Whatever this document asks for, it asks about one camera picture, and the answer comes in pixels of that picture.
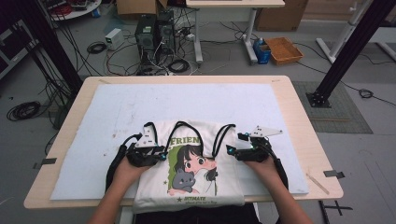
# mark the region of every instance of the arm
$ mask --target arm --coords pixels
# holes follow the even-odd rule
[[[283,185],[272,158],[263,162],[245,161],[245,164],[256,173],[265,187],[268,188],[282,224],[313,223]]]
[[[88,223],[114,223],[125,192],[148,168],[149,166],[134,167],[124,158],[114,174],[113,183]]]

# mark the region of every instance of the white sheet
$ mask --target white sheet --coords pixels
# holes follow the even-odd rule
[[[106,172],[118,147],[130,135],[143,132],[149,121],[197,119],[234,123],[241,133],[257,125],[280,129],[270,136],[282,160],[293,194],[308,193],[303,172],[267,84],[106,84],[98,86],[92,103],[64,159],[52,200],[101,199]],[[238,162],[245,195],[268,191],[254,173]],[[133,198],[137,183],[125,198]]]

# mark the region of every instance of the gray floor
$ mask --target gray floor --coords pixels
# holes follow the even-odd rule
[[[104,41],[104,36],[113,28],[129,30],[132,34],[135,22],[120,21],[111,13],[94,19],[90,15],[74,19],[67,23],[73,33],[81,53],[94,41]],[[245,29],[245,22],[238,22]],[[218,22],[201,24],[202,39],[234,40],[233,31]],[[295,43],[304,44],[319,51],[315,42],[317,37],[333,41],[344,27],[343,22],[303,21],[297,32],[264,33],[254,32],[257,36],[285,36]],[[389,38],[378,33],[375,38]],[[61,42],[70,59],[75,63],[75,54],[70,44],[60,35]],[[326,72],[331,64],[320,58],[312,49],[302,45],[297,47],[304,53],[301,63]],[[185,47],[189,60],[193,60],[191,44]],[[192,64],[193,76],[198,75],[286,75],[293,81],[321,81],[324,74],[292,63],[283,66],[248,64],[248,58],[240,42],[236,44],[203,44],[204,64],[196,70]],[[375,44],[368,44],[362,54],[369,56],[374,63],[391,62],[391,58]],[[101,75],[104,71],[105,53],[90,55],[89,63]],[[129,67],[138,62],[136,47],[132,46],[115,55],[111,63]],[[124,73],[124,69],[110,67],[112,71]],[[181,74],[189,75],[191,71]],[[86,68],[81,69],[82,77],[88,76]],[[359,56],[352,64],[343,80],[357,89],[368,89],[375,96],[396,102],[396,63],[373,65]],[[6,77],[0,80],[0,223],[83,223],[91,215],[93,208],[28,210],[23,201],[38,173],[34,164],[45,158],[44,149],[51,137],[56,134],[48,118],[37,118],[12,122],[7,120],[8,110],[28,101],[44,104],[47,96],[40,93],[45,88],[45,80],[33,60],[23,59]],[[353,210],[343,210],[340,216],[335,209],[327,209],[331,223],[396,223],[396,181],[394,168],[396,158],[396,106],[376,99],[361,99],[356,91],[346,88],[354,103],[373,130],[373,134],[318,133],[332,167],[344,172],[340,179],[344,197],[337,200],[340,206],[349,206]],[[334,201],[325,201],[326,205],[335,205]],[[301,205],[315,223],[324,223],[317,201],[301,202]],[[259,204],[262,222],[275,223],[276,209],[272,203]]]

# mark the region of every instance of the cartoon print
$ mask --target cartoon print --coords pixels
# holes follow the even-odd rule
[[[216,161],[203,157],[199,146],[186,145],[180,147],[177,151],[176,160],[173,167],[174,171],[178,173],[178,171],[181,170],[185,173],[190,173],[195,179],[195,183],[191,185],[192,191],[188,192],[208,193],[210,195],[217,194],[216,176],[218,172]],[[172,188],[168,190],[168,193],[170,195],[175,195],[177,193],[184,194],[186,190],[172,186]]]
[[[174,189],[182,189],[187,192],[192,192],[192,186],[195,184],[193,172],[184,172],[182,169],[177,169],[177,173],[172,182]]]

